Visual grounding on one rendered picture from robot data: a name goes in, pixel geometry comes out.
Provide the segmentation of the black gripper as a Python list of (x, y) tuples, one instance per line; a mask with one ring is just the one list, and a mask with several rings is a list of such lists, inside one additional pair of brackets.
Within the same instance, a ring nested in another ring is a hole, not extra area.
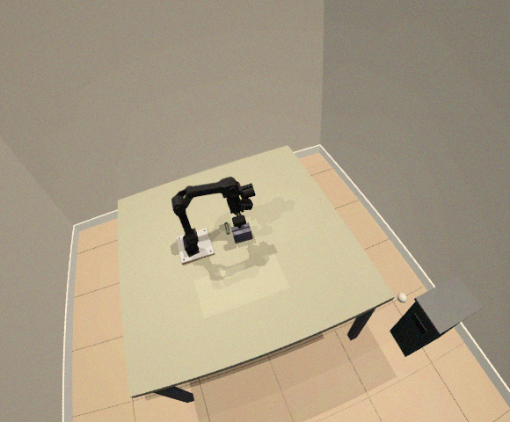
[[(226, 200), (228, 203), (228, 199), (226, 199)], [(241, 215), (241, 213), (240, 213), (241, 202), (239, 201), (237, 204), (234, 204), (234, 205), (228, 203), (228, 206), (229, 206), (230, 213), (236, 215), (235, 217), (232, 218), (234, 227), (241, 228), (242, 225), (246, 224), (244, 215)]]

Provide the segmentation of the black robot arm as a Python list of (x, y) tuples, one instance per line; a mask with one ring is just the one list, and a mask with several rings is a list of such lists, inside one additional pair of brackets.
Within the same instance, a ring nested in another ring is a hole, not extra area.
[[(222, 178), (218, 182), (209, 184), (187, 186), (184, 190), (179, 191), (171, 198), (171, 204), (173, 212), (179, 217), (185, 231), (183, 241), (188, 257), (199, 253), (199, 247), (197, 245), (199, 239), (196, 230), (192, 229), (190, 226), (186, 216), (186, 208), (194, 197), (214, 193), (221, 193), (223, 198), (227, 198), (228, 203), (232, 205), (237, 204), (240, 201), (242, 213), (244, 210), (252, 209), (253, 203), (250, 200), (250, 197), (255, 196), (252, 183), (240, 186), (239, 182), (237, 182), (233, 177)], [(239, 195), (242, 198), (241, 200)]]

